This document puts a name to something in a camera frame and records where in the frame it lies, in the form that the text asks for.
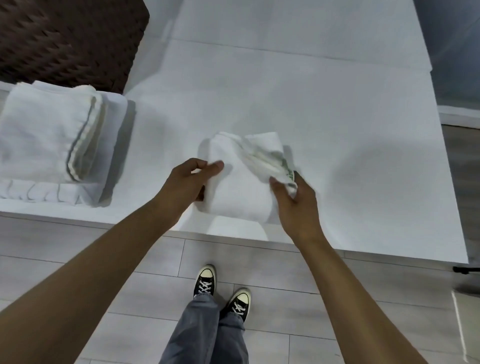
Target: towel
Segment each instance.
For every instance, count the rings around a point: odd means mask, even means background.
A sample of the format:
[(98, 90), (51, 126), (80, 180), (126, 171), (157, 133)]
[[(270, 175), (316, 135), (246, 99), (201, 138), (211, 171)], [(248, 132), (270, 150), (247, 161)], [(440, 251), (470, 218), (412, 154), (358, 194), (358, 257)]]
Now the towel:
[[(35, 81), (45, 90), (63, 87)], [(127, 108), (127, 100), (118, 94), (100, 93), (104, 99), (97, 131), (98, 147), (90, 173), (81, 182), (52, 183), (0, 178), (0, 198), (25, 202), (56, 202), (78, 206), (98, 204), (107, 181), (117, 136)]]
[(210, 139), (208, 149), (208, 162), (217, 160), (224, 161), (225, 167), (208, 181), (201, 210), (260, 223), (279, 223), (269, 178), (285, 184), (291, 196), (295, 196), (297, 185), (278, 134), (240, 137), (218, 133)]
[(95, 156), (103, 99), (93, 87), (17, 84), (0, 114), (0, 177), (83, 180)]

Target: basket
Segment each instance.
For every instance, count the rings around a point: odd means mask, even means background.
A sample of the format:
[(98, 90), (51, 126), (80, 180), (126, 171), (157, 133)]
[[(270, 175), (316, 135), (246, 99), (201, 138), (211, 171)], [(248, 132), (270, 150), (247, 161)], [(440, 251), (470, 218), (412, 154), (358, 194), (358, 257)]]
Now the basket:
[(0, 80), (122, 93), (148, 19), (142, 0), (1, 0)]

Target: white towel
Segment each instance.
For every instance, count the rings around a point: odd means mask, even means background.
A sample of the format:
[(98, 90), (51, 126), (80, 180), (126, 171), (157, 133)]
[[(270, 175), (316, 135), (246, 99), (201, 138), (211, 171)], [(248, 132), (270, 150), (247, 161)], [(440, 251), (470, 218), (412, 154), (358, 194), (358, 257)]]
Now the white towel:
[(69, 183), (89, 173), (101, 129), (93, 87), (17, 84), (0, 114), (0, 177)]
[[(55, 90), (61, 86), (35, 81), (39, 88)], [(118, 94), (101, 93), (104, 117), (98, 131), (96, 150), (89, 175), (79, 183), (33, 182), (0, 178), (0, 198), (25, 202), (56, 202), (69, 205), (95, 206), (105, 187), (114, 147), (125, 112), (127, 100)]]
[(205, 187), (202, 211), (260, 223), (278, 223), (278, 207), (268, 182), (270, 176), (284, 183), (291, 196), (297, 191), (278, 134), (242, 138), (218, 133), (210, 139), (208, 162), (217, 160), (224, 161), (225, 168)]

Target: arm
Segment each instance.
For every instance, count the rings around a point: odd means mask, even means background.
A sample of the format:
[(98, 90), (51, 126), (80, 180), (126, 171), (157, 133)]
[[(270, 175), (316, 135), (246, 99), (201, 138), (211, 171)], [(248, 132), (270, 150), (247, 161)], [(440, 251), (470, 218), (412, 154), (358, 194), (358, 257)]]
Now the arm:
[(326, 240), (315, 191), (297, 173), (295, 181), (292, 199), (284, 185), (271, 180), (280, 221), (312, 271), (345, 363), (427, 364)]
[(150, 202), (3, 310), (0, 362), (73, 363), (153, 243), (222, 169), (194, 158), (177, 166)]

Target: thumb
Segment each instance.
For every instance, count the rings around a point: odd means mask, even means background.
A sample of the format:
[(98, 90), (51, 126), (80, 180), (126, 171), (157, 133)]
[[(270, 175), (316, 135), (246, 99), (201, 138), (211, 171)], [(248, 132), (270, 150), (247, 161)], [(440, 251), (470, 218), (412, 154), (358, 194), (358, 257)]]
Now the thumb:
[(203, 168), (195, 177), (199, 179), (201, 183), (206, 183), (210, 178), (219, 174), (224, 166), (225, 164), (219, 160)]
[(287, 189), (283, 183), (280, 183), (275, 178), (270, 177), (270, 187), (278, 202), (278, 208), (286, 208), (292, 203), (291, 197), (288, 195)]

